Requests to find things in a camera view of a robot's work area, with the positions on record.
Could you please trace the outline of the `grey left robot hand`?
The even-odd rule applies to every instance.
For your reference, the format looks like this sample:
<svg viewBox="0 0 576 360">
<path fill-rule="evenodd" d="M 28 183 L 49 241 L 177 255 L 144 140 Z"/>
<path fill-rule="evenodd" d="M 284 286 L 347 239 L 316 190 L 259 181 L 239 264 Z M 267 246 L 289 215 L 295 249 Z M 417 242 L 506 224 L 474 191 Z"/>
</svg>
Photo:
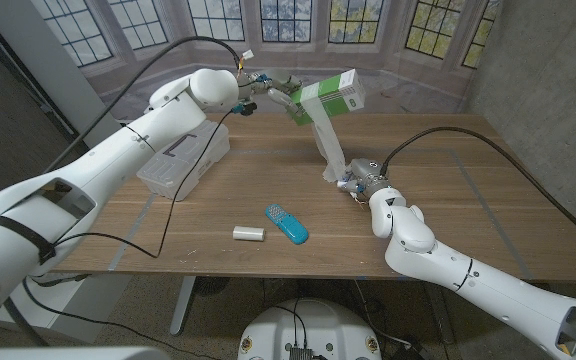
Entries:
<svg viewBox="0 0 576 360">
<path fill-rule="evenodd" d="M 287 70 L 266 69 L 253 73 L 243 73 L 237 78 L 239 87 L 239 105 L 241 114 L 251 115 L 257 104 L 253 100 L 256 94 L 266 94 L 273 102 L 283 106 L 290 115 L 302 115 L 303 111 L 291 98 L 302 88 L 302 81 Z"/>
</svg>

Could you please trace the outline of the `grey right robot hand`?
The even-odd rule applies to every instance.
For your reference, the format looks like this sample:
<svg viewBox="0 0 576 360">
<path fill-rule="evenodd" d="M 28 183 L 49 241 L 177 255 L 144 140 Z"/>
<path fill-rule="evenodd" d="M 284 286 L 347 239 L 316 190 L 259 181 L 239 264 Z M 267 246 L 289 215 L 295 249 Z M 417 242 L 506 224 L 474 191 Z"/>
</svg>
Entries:
<svg viewBox="0 0 576 360">
<path fill-rule="evenodd" d="M 370 199 L 377 191 L 391 187 L 387 176 L 381 173 L 382 167 L 381 163 L 374 160 L 353 159 L 337 182 L 337 187 Z"/>
</svg>

